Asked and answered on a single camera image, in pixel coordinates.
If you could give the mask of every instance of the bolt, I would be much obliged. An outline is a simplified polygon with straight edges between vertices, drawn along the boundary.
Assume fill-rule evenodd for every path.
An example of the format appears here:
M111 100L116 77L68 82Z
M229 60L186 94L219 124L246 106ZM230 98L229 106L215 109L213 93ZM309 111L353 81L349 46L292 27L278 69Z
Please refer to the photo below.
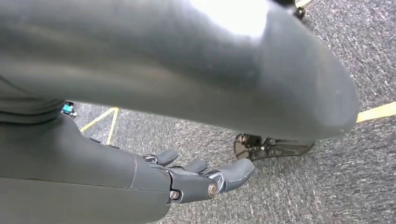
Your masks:
M178 199L179 196L180 196L180 193L177 192L177 191L171 191L170 194L169 194L169 197L170 197L171 199L173 199L173 200Z
M211 183L208 186L208 196L209 197L215 197L217 194L217 184L216 183Z

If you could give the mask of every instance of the blue object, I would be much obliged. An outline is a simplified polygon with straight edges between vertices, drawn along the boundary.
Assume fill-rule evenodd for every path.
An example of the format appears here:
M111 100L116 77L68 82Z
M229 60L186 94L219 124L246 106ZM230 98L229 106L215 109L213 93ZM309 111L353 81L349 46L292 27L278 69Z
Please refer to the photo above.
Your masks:
M63 106L63 109L62 109L62 110L63 110L64 113L71 113L72 110L73 110L73 107L65 104L65 105Z

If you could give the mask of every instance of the robotic hand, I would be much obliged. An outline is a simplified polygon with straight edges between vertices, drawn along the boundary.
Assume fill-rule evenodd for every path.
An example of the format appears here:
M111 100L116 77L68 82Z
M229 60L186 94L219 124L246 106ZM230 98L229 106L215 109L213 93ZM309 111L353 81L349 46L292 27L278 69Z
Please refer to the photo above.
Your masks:
M185 166L172 166L166 168L177 158L177 153L171 149L159 155L145 155L143 158L151 166L166 172L171 179L170 203L191 203L209 200L218 194L235 190L242 186L255 169L248 159L238 160L233 165L222 167L203 173L206 162L194 160Z

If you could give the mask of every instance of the gray robotic arm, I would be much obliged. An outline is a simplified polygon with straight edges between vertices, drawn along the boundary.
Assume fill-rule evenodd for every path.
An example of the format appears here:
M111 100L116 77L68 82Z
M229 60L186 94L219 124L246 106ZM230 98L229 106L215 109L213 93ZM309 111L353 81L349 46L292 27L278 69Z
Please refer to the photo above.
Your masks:
M269 0L2 0L0 49L2 223L149 223L254 170L101 145L64 99L296 140L342 135L359 110L337 58Z

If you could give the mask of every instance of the gray carpet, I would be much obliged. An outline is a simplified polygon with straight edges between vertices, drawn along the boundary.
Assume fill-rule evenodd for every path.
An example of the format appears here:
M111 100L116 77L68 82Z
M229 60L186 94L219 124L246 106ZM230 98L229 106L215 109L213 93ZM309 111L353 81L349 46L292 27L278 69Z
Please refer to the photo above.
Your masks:
M356 80L361 108L396 101L396 1L314 0L305 23ZM77 105L82 127L107 108ZM111 117L84 134L106 141ZM174 148L180 163L212 168L235 161L235 132L184 120L121 110L112 144L138 153ZM304 157L255 162L242 189L212 201L175 205L159 224L396 223L396 119L360 123Z

